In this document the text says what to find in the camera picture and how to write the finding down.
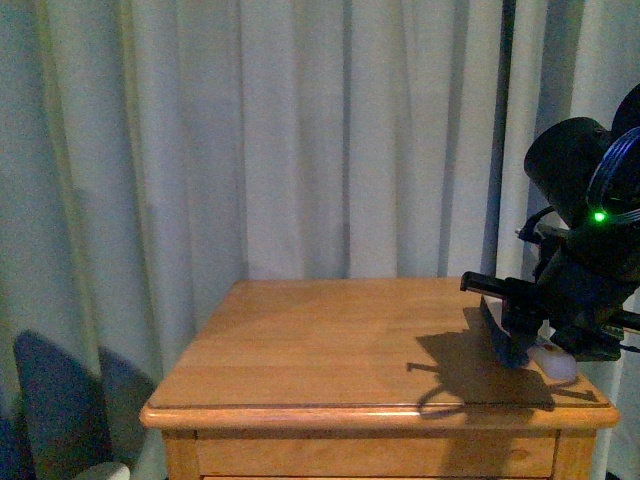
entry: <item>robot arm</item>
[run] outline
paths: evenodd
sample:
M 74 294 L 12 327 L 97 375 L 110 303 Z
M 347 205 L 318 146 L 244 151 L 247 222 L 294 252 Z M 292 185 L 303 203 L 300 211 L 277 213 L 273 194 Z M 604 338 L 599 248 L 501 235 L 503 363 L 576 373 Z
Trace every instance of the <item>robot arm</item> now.
M 640 331 L 640 315 L 622 309 L 640 286 L 640 85 L 611 131 L 590 118 L 560 122 L 531 145 L 524 169 L 551 205 L 519 231 L 539 246 L 534 282 L 467 272 L 461 289 L 502 299 L 507 366 L 526 363 L 547 318 L 553 342 L 578 361 L 617 360 L 613 327 Z M 568 230 L 538 225 L 553 210 Z

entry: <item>wooden nightstand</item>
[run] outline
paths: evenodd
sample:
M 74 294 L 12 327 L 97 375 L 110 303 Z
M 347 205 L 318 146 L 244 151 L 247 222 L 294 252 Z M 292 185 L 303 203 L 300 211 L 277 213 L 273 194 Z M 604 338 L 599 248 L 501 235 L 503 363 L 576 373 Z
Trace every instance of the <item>wooden nightstand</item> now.
M 144 407 L 171 480 L 588 479 L 618 412 L 493 358 L 457 279 L 237 283 Z

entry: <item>table edge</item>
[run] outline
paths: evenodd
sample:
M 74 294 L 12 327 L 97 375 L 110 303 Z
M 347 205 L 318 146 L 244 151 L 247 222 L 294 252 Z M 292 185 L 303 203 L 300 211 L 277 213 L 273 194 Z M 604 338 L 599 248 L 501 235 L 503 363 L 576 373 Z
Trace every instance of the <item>table edge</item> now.
M 358 407 L 358 408 L 152 408 L 146 404 L 140 421 L 161 430 L 201 429 L 600 429 L 613 427 L 620 414 L 612 405 L 597 407 L 513 408 Z

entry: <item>curtain fold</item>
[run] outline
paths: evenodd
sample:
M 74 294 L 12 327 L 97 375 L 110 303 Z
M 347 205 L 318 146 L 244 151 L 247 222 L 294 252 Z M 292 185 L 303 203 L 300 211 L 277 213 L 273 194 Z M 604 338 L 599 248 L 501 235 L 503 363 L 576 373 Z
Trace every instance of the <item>curtain fold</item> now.
M 546 204 L 528 147 L 570 116 L 610 126 L 640 81 L 631 2 L 0 14 L 2 478 L 115 459 L 162 480 L 138 411 L 238 279 L 530 279 L 513 231 Z M 623 480 L 640 471 L 636 363 L 585 367 L 625 415 L 594 480 L 608 451 Z

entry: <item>drawer front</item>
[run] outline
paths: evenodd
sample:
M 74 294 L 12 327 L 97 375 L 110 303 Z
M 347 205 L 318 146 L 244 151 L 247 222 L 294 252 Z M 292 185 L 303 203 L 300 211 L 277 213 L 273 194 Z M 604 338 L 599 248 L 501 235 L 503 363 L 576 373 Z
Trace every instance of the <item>drawer front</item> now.
M 200 473 L 215 476 L 551 476 L 555 431 L 384 435 L 204 432 L 196 449 Z
M 422 477 L 424 480 L 451 480 L 451 477 Z M 202 480 L 309 480 L 304 477 L 202 477 Z M 334 478 L 322 478 L 316 477 L 313 480 L 335 480 Z M 389 480 L 387 478 L 367 478 L 367 480 Z M 394 478 L 393 480 L 415 480 L 415 477 L 403 479 L 403 478 Z M 456 480 L 487 480 L 487 478 L 480 477 L 458 477 Z M 491 480 L 509 480 L 508 478 L 492 478 Z

